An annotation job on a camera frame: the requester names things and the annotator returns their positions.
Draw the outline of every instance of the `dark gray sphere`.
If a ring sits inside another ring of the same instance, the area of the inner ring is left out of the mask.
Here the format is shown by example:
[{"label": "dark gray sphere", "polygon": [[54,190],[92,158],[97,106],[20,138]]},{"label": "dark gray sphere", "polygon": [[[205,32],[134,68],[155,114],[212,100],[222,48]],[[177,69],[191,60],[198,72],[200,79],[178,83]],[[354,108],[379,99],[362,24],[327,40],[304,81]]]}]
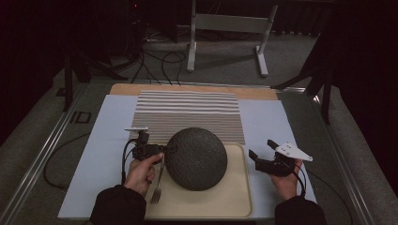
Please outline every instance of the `dark gray sphere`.
[{"label": "dark gray sphere", "polygon": [[164,157],[167,171],[177,184],[188,190],[206,190],[222,180],[228,158],[215,134],[199,127],[185,128],[168,144],[177,147]]}]

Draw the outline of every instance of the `striped mat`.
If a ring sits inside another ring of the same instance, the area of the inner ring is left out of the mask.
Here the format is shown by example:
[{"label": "striped mat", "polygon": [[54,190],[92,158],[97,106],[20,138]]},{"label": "striped mat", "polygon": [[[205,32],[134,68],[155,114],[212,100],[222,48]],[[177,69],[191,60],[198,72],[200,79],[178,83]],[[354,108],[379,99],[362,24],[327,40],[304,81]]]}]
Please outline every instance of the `striped mat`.
[{"label": "striped mat", "polygon": [[143,90],[132,126],[148,127],[152,143],[168,142],[183,128],[204,128],[224,143],[245,143],[237,97],[232,93]]}]

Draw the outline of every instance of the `person's left hand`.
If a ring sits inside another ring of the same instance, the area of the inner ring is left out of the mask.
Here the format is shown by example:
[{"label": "person's left hand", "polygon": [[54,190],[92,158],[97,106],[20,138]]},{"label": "person's left hand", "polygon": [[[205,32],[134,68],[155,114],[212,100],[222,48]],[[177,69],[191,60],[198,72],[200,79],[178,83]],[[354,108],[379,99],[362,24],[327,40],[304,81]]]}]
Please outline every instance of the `person's left hand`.
[{"label": "person's left hand", "polygon": [[[299,174],[299,168],[302,165],[301,159],[296,159],[295,173]],[[298,179],[297,177],[290,173],[285,177],[270,175],[272,183],[276,187],[279,196],[283,201],[289,200],[297,196]]]},{"label": "person's left hand", "polygon": [[145,196],[149,189],[149,183],[155,179],[153,163],[161,160],[162,157],[163,153],[159,153],[143,161],[133,160],[130,163],[129,174],[127,175],[124,187],[135,190],[142,196]]}]

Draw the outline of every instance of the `dark background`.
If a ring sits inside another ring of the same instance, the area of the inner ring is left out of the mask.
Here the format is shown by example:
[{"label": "dark background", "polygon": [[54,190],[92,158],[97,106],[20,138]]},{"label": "dark background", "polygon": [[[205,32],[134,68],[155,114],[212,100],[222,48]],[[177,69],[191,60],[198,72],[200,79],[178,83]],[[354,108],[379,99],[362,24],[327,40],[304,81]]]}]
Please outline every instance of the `dark background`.
[{"label": "dark background", "polygon": [[[115,8],[107,6],[106,8],[115,10],[112,13],[119,10],[123,12],[120,15],[116,13],[118,17],[111,17],[114,20],[103,20],[109,14],[102,14],[98,7],[103,6],[101,2],[104,1],[7,0],[0,3],[0,143],[53,85],[54,75],[63,68],[63,43],[73,43],[93,59],[109,62],[110,55],[133,53],[139,47],[139,36],[134,34],[135,30],[129,29],[129,23],[136,22],[137,18],[167,18],[167,24],[159,20],[152,23],[159,23],[159,27],[169,25],[163,32],[169,32],[168,35],[175,41],[175,23],[189,24],[190,21],[189,1],[170,0],[170,4],[162,6],[163,10],[153,8],[158,6],[154,1],[136,2],[141,7],[133,8],[135,11],[129,16],[123,10],[130,5],[117,5]],[[213,4],[214,2],[205,1],[198,6],[198,10],[207,12]],[[305,17],[305,20],[298,18],[309,9],[295,6],[299,10],[292,11],[292,7],[286,5],[278,11],[274,30],[277,34],[293,32],[317,36],[322,30],[322,24],[314,23],[328,24],[305,67],[319,65],[330,54],[334,43],[342,43],[340,60],[332,68],[333,84],[340,88],[347,108],[397,193],[395,140],[398,133],[398,110],[394,104],[394,88],[397,81],[398,7],[392,0],[368,0],[353,4],[349,10],[343,8],[338,11],[332,19],[327,16]],[[247,7],[241,7],[238,1],[222,2],[222,5],[225,13],[233,15],[267,14],[266,10],[254,10],[255,7],[250,7],[251,2],[245,5]],[[153,10],[140,17],[140,13],[144,13],[140,9],[147,8]],[[120,24],[119,29],[109,31],[115,23]]]}]

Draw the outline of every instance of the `wooden board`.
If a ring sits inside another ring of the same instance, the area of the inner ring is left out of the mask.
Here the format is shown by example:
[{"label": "wooden board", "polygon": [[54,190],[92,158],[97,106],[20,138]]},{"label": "wooden board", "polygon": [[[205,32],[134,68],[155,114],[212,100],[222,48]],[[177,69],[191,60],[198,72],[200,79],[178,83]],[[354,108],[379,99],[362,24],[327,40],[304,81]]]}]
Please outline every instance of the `wooden board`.
[{"label": "wooden board", "polygon": [[112,87],[110,95],[138,96],[140,95],[141,90],[222,92],[222,93],[235,93],[237,95],[237,99],[278,100],[275,91],[269,88],[201,86],[201,85],[179,86],[179,85],[117,83]]}]

